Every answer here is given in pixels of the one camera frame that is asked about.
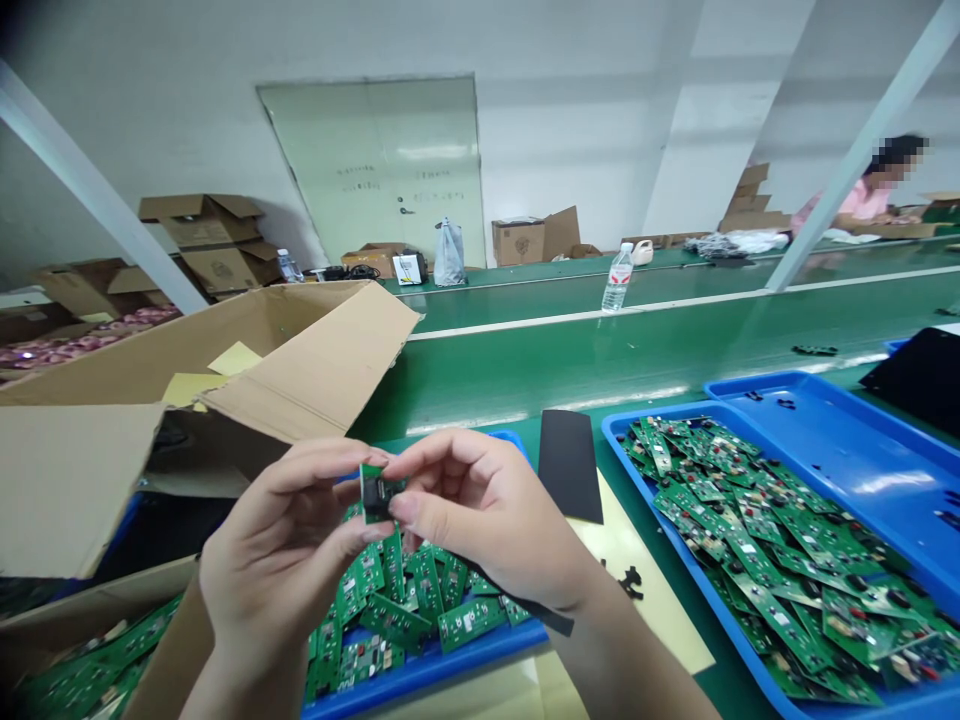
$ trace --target yellow paper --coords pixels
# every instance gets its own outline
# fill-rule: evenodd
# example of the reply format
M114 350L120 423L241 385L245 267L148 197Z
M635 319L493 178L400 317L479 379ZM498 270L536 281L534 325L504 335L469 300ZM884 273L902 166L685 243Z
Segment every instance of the yellow paper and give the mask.
M174 407L193 405L193 399L204 390L220 387L227 380L225 375L202 375L198 373L177 373L170 380L163 393L163 401Z
M237 375L249 370L261 360L262 357L238 340L207 367L221 375Z
M570 520L570 525L595 558L607 561L607 571L618 580L631 565L636 566L643 578L643 600L633 604L687 672L693 675L705 670L714 664L713 655L599 469L597 479L603 525L583 520Z
M417 700L377 713L378 720L544 720L533 658L428 692Z
M84 322L113 322L113 316L110 313L92 313L90 315L81 315L80 319Z

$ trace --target fingernail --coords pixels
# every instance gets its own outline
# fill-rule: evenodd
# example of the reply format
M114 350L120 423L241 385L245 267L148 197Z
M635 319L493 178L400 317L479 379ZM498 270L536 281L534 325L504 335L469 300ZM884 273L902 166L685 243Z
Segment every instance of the fingernail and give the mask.
M378 540L383 540L388 538L393 534L393 525L384 527L383 525L374 525L367 528L363 531L363 534L360 536L363 538L365 543L377 542Z
M413 523L417 517L416 493L400 493L390 501L390 514L402 523Z

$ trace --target dark hair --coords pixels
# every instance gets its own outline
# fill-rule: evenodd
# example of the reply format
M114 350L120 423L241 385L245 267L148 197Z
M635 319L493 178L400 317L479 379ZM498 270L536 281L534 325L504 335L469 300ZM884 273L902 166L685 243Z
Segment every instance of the dark hair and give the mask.
M881 172L891 165L903 165L919 155L929 144L930 141L922 135L900 135L890 138L873 156L873 162L867 166L863 174Z

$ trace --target black foam sheet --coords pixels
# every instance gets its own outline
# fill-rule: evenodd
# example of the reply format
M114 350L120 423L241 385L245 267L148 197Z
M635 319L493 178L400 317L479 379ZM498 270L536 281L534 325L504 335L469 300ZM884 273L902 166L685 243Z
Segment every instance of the black foam sheet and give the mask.
M603 524L590 418L544 410L540 422L540 481L567 517Z

